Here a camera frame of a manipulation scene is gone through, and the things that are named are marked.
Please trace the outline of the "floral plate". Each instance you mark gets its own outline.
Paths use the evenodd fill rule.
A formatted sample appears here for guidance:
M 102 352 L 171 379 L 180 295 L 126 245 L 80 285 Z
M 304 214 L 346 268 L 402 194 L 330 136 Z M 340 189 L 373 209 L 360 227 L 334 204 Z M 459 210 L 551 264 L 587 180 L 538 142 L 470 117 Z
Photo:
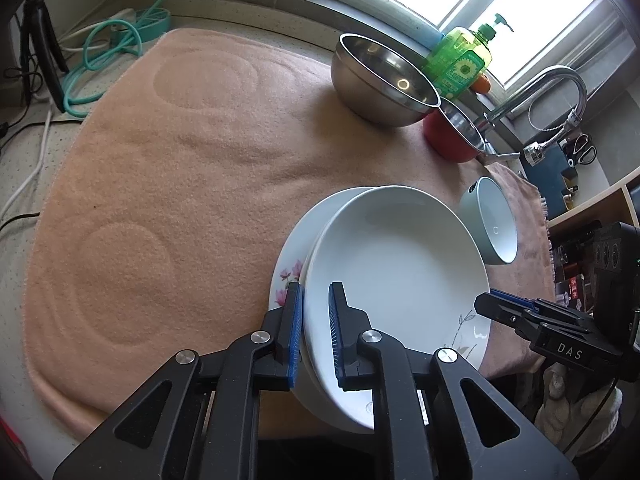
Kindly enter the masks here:
M 304 263 L 314 248 L 314 243 L 334 214 L 350 200 L 370 189 L 370 186 L 356 186 L 326 196 L 297 221 L 288 234 L 274 266 L 269 287 L 269 310 L 284 305 L 288 284 L 300 280 Z

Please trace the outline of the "white plate grey branch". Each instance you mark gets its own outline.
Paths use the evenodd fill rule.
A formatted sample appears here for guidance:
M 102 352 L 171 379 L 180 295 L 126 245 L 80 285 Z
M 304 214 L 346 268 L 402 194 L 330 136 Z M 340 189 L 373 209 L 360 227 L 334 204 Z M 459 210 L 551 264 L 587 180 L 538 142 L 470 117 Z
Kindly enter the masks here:
M 335 377 L 329 287 L 344 286 L 350 306 L 406 348 L 457 350 L 480 367 L 490 322 L 474 311 L 489 288 L 472 236 L 454 212 L 416 188 L 389 185 L 352 198 L 320 231 L 303 266 L 303 385 L 294 393 L 327 424 L 366 434 L 368 390 L 345 392 Z

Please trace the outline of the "light blue ceramic bowl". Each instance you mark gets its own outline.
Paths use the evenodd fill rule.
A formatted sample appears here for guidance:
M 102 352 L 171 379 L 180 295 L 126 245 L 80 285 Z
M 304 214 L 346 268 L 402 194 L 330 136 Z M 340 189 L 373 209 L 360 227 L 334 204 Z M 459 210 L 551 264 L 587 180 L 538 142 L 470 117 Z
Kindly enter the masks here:
M 459 200 L 457 215 L 473 237 L 485 264 L 514 263 L 518 228 L 502 188 L 490 177 L 474 182 Z

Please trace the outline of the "red steel bowl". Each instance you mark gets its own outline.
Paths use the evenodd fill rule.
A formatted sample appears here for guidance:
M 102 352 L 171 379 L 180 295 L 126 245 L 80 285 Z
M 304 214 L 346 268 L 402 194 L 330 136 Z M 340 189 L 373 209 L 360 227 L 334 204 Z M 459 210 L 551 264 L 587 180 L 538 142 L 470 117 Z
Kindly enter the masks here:
M 465 112 L 450 100 L 441 98 L 439 108 L 426 115 L 422 125 L 426 142 L 448 162 L 469 162 L 485 151 L 482 135 Z

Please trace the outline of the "large steel bowl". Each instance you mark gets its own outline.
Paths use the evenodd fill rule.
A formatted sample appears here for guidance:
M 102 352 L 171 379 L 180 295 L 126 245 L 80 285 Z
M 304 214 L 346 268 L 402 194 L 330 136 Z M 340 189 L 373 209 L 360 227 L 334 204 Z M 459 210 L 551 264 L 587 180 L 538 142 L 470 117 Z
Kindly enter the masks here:
M 366 36 L 338 37 L 331 79 L 340 100 L 372 124 L 398 128 L 420 122 L 440 107 L 440 96 L 416 66 Z

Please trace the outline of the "white work glove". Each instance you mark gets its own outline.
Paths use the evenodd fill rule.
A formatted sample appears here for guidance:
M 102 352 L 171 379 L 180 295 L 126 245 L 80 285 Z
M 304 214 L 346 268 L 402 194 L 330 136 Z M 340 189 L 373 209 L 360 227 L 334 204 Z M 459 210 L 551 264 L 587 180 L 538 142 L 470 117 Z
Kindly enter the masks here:
M 544 371 L 544 403 L 535 417 L 535 426 L 561 451 L 565 451 L 585 427 L 608 393 L 608 387 L 604 387 L 573 401 L 567 393 L 572 385 L 574 382 L 564 365 L 555 363 Z M 619 388 L 610 393 L 585 432 L 567 451 L 570 458 L 591 452 L 612 436 L 620 419 L 623 398 Z

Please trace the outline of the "black scissors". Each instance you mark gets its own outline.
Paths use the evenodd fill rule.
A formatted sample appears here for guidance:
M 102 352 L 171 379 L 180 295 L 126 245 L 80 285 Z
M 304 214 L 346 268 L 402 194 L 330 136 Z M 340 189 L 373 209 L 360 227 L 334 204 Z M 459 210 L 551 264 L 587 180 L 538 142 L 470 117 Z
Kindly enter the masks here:
M 570 167 L 588 166 L 594 162 L 598 154 L 592 139 L 585 133 L 579 133 L 574 139 L 563 140 L 560 147 Z

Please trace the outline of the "pink towel mat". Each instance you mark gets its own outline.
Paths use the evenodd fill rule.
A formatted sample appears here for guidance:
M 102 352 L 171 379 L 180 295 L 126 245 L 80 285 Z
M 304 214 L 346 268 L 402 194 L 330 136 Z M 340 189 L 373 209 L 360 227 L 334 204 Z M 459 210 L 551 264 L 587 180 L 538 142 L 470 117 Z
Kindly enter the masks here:
M 554 295 L 538 190 L 505 166 L 455 165 L 418 125 L 381 129 L 311 58 L 176 29 L 82 123 L 43 205 L 23 300 L 25 365 L 83 439 L 177 351 L 226 348 L 270 306 L 280 249 L 326 196 L 405 184 L 454 206 L 481 176 L 506 189 L 518 258 L 492 286 Z

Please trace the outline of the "orange fruit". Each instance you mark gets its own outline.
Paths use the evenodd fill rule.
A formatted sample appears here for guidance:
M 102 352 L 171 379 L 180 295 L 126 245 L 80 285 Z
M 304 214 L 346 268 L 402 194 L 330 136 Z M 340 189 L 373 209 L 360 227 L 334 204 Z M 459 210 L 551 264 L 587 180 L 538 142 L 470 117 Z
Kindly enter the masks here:
M 490 80 L 485 74 L 480 74 L 469 86 L 469 89 L 477 94 L 488 94 L 491 89 Z

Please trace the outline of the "green dish soap bottle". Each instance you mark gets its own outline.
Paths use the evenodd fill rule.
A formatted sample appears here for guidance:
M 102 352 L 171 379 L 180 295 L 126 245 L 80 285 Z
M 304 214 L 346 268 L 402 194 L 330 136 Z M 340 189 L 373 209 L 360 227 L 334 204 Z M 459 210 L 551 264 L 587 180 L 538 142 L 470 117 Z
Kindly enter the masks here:
M 512 26 L 499 13 L 494 21 L 477 30 L 456 27 L 439 41 L 424 60 L 421 70 L 443 99 L 452 101 L 468 90 L 492 61 L 488 44 L 496 36 L 496 27 Z

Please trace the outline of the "black tripod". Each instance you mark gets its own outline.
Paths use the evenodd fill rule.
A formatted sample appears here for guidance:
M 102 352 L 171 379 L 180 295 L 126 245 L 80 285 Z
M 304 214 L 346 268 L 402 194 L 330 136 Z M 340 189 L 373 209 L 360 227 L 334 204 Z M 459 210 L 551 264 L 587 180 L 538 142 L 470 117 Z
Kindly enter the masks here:
M 62 49 L 55 37 L 49 10 L 44 0 L 25 0 L 23 21 L 20 32 L 20 62 L 24 102 L 32 102 L 30 90 L 29 68 L 30 52 L 34 52 L 41 70 L 43 82 L 47 85 L 50 97 L 60 112 L 64 112 L 64 92 L 58 78 L 58 70 L 67 74 L 70 70 L 66 64 Z

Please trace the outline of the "window frame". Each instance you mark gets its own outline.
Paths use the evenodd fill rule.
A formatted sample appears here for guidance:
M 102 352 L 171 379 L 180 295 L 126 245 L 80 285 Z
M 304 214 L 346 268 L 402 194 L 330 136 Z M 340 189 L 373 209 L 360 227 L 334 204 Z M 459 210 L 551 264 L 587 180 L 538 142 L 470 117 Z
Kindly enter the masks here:
M 639 46 L 611 0 L 332 0 L 431 48 L 451 29 L 493 23 L 490 96 L 496 102 L 555 63 L 572 66 L 591 90 L 639 75 Z

